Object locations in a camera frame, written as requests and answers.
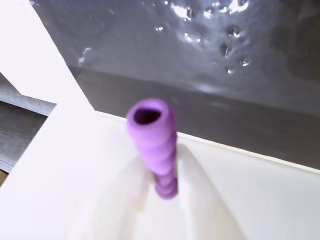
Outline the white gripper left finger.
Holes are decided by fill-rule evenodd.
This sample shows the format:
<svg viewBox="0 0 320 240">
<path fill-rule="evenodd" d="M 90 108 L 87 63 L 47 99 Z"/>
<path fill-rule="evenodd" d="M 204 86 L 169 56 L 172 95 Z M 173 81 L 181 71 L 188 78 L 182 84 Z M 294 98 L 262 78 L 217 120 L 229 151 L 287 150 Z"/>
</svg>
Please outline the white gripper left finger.
<svg viewBox="0 0 320 240">
<path fill-rule="evenodd" d="M 83 240 L 134 240 L 152 176 L 137 155 L 86 205 Z"/>
</svg>

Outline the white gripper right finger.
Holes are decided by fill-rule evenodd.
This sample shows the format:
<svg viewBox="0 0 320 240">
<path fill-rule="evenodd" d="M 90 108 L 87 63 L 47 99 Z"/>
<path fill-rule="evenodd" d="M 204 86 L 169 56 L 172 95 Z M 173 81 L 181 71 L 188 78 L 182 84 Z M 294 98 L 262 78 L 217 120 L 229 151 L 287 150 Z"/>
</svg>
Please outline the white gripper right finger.
<svg viewBox="0 0 320 240">
<path fill-rule="evenodd" d="M 246 240 L 221 194 L 186 146 L 178 147 L 179 205 L 187 240 Z"/>
</svg>

